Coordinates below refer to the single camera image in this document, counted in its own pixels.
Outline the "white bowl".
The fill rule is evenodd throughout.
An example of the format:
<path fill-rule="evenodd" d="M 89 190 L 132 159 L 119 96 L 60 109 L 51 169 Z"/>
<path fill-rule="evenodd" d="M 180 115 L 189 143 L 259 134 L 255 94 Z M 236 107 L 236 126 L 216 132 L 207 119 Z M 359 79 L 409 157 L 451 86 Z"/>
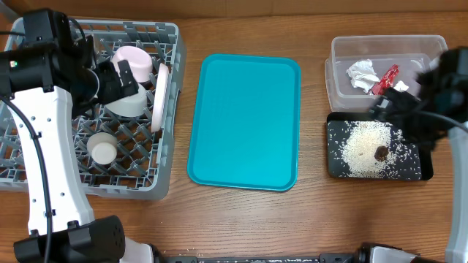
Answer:
<path fill-rule="evenodd" d="M 138 83 L 146 83 L 150 80 L 153 64 L 150 55 L 134 46 L 123 46 L 117 49 L 111 58 L 116 71 L 119 72 L 118 62 L 127 60 L 132 70 L 133 77 Z"/>

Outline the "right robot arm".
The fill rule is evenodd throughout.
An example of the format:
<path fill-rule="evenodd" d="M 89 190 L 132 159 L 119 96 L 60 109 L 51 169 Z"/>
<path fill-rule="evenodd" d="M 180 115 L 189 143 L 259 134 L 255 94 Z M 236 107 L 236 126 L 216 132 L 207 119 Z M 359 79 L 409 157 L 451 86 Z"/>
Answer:
<path fill-rule="evenodd" d="M 467 48 L 442 53 L 436 68 L 417 77 L 413 96 L 389 88 L 369 108 L 376 121 L 401 129 L 404 138 L 433 150 L 447 137 L 453 160 L 453 206 L 446 262 L 467 261 Z"/>

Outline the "red snack wrapper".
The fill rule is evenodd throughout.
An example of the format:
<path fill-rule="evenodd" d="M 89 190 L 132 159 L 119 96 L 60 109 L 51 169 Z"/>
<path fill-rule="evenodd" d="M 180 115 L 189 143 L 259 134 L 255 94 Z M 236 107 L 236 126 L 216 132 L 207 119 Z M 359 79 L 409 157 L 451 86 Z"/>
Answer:
<path fill-rule="evenodd" d="M 383 95 L 387 89 L 393 86 L 393 81 L 398 73 L 399 66 L 397 64 L 392 65 L 381 80 L 371 88 L 370 93 L 373 95 Z"/>

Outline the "small white tissue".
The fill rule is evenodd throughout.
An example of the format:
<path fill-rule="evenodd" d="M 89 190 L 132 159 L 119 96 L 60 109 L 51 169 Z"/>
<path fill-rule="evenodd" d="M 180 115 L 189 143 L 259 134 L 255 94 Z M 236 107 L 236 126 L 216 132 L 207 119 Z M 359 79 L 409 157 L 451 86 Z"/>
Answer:
<path fill-rule="evenodd" d="M 398 92 L 405 92 L 409 89 L 409 86 L 406 85 L 402 80 L 400 80 L 393 86 L 393 89 L 395 89 Z"/>

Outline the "teal plastic tray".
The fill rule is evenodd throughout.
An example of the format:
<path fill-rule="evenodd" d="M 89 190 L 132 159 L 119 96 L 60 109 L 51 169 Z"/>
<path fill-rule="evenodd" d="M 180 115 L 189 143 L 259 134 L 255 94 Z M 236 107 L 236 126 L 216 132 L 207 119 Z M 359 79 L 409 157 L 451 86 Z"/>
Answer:
<path fill-rule="evenodd" d="M 301 68 L 294 60 L 206 57 L 188 176 L 200 185 L 288 191 L 298 178 L 300 114 Z"/>

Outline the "large white tissue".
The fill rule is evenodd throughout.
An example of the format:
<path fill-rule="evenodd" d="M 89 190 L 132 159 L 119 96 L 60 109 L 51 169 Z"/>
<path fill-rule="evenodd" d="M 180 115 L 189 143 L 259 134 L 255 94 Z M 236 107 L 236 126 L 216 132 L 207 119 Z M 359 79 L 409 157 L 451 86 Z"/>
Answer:
<path fill-rule="evenodd" d="M 370 92 L 371 88 L 380 81 L 370 59 L 356 61 L 346 73 L 350 77 L 352 87 L 362 88 L 365 93 Z"/>

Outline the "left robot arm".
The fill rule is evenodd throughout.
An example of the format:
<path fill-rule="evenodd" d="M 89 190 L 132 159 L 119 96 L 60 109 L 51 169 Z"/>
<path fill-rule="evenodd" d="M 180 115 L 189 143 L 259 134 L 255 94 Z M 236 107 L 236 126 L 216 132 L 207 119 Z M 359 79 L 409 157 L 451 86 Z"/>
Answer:
<path fill-rule="evenodd" d="M 96 62 L 91 37 L 51 9 L 23 16 L 23 44 L 1 54 L 1 100 L 17 126 L 29 188 L 29 236 L 19 262 L 118 262 L 125 236 L 116 216 L 97 219 L 86 198 L 72 120 L 96 104 L 137 93 L 126 61 Z"/>

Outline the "white paper cup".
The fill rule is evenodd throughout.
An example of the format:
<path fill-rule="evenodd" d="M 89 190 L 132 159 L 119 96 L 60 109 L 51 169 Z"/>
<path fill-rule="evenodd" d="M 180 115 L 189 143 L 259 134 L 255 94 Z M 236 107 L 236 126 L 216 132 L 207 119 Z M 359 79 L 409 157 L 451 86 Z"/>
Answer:
<path fill-rule="evenodd" d="M 90 157 L 98 164 L 110 164 L 117 156 L 117 139 L 108 133 L 99 132 L 89 137 L 86 144 Z"/>

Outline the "grey metal bowl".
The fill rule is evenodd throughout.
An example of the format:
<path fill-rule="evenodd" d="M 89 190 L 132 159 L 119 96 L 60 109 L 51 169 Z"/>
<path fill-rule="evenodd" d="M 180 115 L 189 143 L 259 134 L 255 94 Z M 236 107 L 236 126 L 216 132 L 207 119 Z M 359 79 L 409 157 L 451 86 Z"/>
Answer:
<path fill-rule="evenodd" d="M 106 104 L 105 107 L 116 115 L 134 118 L 143 114 L 143 108 L 146 105 L 146 89 L 141 84 L 138 84 L 138 92 L 136 94 Z"/>

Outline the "large white plate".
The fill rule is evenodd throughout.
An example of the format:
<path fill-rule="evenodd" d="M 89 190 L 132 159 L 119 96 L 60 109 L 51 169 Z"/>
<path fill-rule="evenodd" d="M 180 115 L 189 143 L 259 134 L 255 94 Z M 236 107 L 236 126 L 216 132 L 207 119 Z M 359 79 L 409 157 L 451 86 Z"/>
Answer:
<path fill-rule="evenodd" d="M 151 119 L 151 131 L 159 131 L 162 127 L 162 119 L 165 105 L 165 95 L 169 79 L 169 69 L 165 64 L 159 65 L 158 76 L 156 79 L 154 103 Z"/>

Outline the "brown food scrap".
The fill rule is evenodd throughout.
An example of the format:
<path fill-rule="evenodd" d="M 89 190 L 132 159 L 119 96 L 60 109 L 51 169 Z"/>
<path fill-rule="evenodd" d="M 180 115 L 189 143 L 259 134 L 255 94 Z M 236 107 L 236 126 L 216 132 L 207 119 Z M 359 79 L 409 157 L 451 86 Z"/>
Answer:
<path fill-rule="evenodd" d="M 377 161 L 383 162 L 383 161 L 385 161 L 387 159 L 388 154 L 389 154 L 388 147 L 384 146 L 384 145 L 381 145 L 381 146 L 377 147 L 377 149 L 376 149 L 376 151 L 374 153 L 374 158 Z"/>

